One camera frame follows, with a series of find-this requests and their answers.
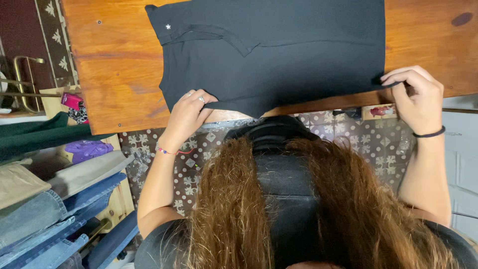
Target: hand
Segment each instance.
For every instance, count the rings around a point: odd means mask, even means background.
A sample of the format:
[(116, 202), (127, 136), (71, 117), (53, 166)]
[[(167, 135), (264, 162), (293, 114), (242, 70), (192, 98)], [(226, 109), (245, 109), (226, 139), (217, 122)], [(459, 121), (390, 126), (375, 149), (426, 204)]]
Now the hand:
[(175, 153), (211, 114), (213, 109), (201, 109), (204, 104), (217, 102), (217, 98), (204, 90), (190, 90), (174, 105), (168, 126), (159, 138), (159, 147)]
[(443, 84), (420, 66), (396, 69), (380, 78), (382, 85), (406, 81), (414, 92), (409, 97), (403, 83), (391, 88), (400, 117), (418, 135), (442, 128)]

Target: wooden table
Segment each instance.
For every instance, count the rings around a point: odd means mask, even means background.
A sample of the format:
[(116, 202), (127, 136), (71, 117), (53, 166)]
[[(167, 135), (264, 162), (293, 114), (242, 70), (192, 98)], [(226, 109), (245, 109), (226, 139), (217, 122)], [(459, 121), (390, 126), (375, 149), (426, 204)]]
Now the wooden table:
[[(63, 0), (64, 15), (93, 134), (165, 127), (158, 88), (163, 50), (144, 6), (177, 0)], [(386, 70), (421, 65), (445, 96), (478, 92), (478, 0), (385, 0)], [(389, 91), (280, 107), (265, 115), (393, 102)], [(207, 121), (247, 116), (214, 111)]]

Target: woman's right hand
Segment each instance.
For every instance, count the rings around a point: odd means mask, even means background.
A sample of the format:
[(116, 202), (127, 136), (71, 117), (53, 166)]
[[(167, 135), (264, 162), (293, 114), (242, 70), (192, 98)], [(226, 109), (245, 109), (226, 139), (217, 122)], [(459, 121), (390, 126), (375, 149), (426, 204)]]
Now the woman's right hand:
[(391, 88), (400, 117), (418, 135), (442, 128), (443, 84), (420, 66), (399, 68), (380, 78), (382, 85), (406, 81), (414, 88), (408, 96), (403, 83)]

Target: plastic bag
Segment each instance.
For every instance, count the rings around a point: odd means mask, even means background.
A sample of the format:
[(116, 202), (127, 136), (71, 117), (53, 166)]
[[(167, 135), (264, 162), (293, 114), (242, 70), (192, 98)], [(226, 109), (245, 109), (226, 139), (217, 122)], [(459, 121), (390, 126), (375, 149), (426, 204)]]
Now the plastic bag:
[(81, 140), (66, 144), (65, 151), (73, 153), (72, 162), (78, 164), (113, 151), (113, 146), (101, 141)]

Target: long brown hair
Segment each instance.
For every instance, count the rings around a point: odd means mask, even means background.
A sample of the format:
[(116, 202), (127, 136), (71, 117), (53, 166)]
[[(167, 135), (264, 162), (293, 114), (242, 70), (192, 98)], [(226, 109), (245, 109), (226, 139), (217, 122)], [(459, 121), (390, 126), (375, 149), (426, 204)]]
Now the long brown hair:
[[(345, 268), (457, 268), (443, 242), (417, 219), (350, 143), (292, 140), (290, 154), (308, 158), (320, 197), (319, 235), (328, 262)], [(203, 170), (188, 218), (190, 269), (273, 269), (270, 221), (245, 138), (223, 143)], [(339, 238), (343, 251), (334, 248)]]

